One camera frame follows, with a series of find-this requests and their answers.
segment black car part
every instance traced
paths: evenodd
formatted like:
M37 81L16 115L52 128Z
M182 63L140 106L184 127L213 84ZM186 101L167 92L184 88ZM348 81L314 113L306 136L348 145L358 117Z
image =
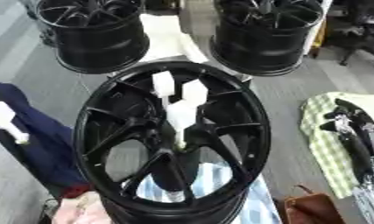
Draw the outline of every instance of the black car part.
M194 79L209 91L196 124L186 129L183 150L174 146L166 113L152 94L152 74L163 71L175 79L176 93L170 102L180 100L182 83ZM222 141L224 136L234 141L236 150ZM149 158L136 171L111 177L106 169L111 151L129 139L139 141ZM270 144L265 110L242 82L217 68L181 61L136 66L106 81L86 101L74 129L78 165L101 194L113 221L120 224L231 223L243 206L248 186L265 165ZM218 190L196 198L190 185L203 147L222 158L233 175ZM138 197L138 186L149 174L163 189L181 190L184 200L162 203Z
M315 0L215 0L215 7L214 57L238 72L265 76L300 64L308 32L323 15Z
M140 60L149 47L140 0L43 0L38 15L54 33L57 58L75 72L104 74Z
M355 104L335 99L338 106L324 117L331 120L321 126L322 130L338 133L338 139L348 151L353 172L360 184L374 172L374 121Z

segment white support block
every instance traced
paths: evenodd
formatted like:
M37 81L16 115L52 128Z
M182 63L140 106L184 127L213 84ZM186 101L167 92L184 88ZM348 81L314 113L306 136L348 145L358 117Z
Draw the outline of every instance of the white support block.
M15 111L5 102L0 101L0 129L8 131L15 138L16 144L27 144L29 142L29 135L20 131L20 129L12 123L15 114Z
M155 94L162 99L162 105L166 108L169 104L168 97L175 93L175 82L172 74L169 71L153 74L152 85Z
M206 103L207 97L208 89L199 80L191 80L182 85L182 98L195 107Z
M188 101L177 101L166 108L167 121L176 130L176 144L182 149L186 146L184 130L196 123L197 108Z

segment gray carpet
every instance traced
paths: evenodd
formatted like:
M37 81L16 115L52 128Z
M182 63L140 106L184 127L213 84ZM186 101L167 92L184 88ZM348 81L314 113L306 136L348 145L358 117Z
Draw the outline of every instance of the gray carpet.
M9 26L8 29L0 28L0 81L18 85L34 107L72 127L79 108L88 98L88 92L80 85L78 74L60 66L53 50L39 43L36 26L15 3L13 0L0 0L0 19L17 18L12 24L0 23L0 26ZM211 3L208 0L189 0L186 7L187 10L182 13L182 24L193 33L195 41L209 56L208 38L215 23ZM272 122L272 153L263 174L274 197L300 195L300 192L292 192L297 184L332 195L300 133L299 107L306 98L328 91L374 94L374 59L360 52L352 57L348 67L338 66L336 61L340 52L338 49L324 49L318 59L304 59L304 63L290 74L254 77L251 83ZM209 64L223 68L214 60ZM85 75L83 79L92 91L106 78L103 75ZM19 183L7 185L0 179L0 183L5 183L0 185L0 191L8 195L8 191L42 189L36 182L25 181L30 176L23 167L16 164L16 170L11 169L10 165L15 163L13 159L5 156L0 156L0 159L5 162L4 166L0 166L0 173L13 172L10 175L17 178L14 183ZM32 203L39 205L43 198L36 197L27 193L19 200L0 200L0 223L32 224L29 219L23 221L20 217L38 216L39 207ZM346 223L364 223L352 198L336 200L335 203ZM26 212L25 205L36 209ZM6 220L4 215L9 211L14 211L14 217Z

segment checkered fabric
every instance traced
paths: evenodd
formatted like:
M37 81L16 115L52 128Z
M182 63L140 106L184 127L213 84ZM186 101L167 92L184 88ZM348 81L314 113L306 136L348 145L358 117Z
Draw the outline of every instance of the checkered fabric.
M198 176L192 184L192 191L196 198L203 197L223 186L231 177L231 169L225 164L200 164ZM282 223L261 175L251 184L249 190L243 209L232 224ZM183 199L182 193L171 195L159 188L152 176L142 181L138 188L138 197L161 202Z
M337 139L337 134L320 129L326 123L324 115L332 112L335 99L341 98L356 105L370 105L374 102L374 95L327 93L316 95L308 99L301 107L304 112L300 128L309 140L309 148L320 165L329 185L337 198L342 199L352 194L354 186L358 185L351 167L348 152Z

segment brown leather bag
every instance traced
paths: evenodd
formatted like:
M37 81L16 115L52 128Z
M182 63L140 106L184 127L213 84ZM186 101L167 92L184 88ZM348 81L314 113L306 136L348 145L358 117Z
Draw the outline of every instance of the brown leather bag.
M307 196L277 201L284 224L345 224L331 198L325 193L313 193L303 185Z

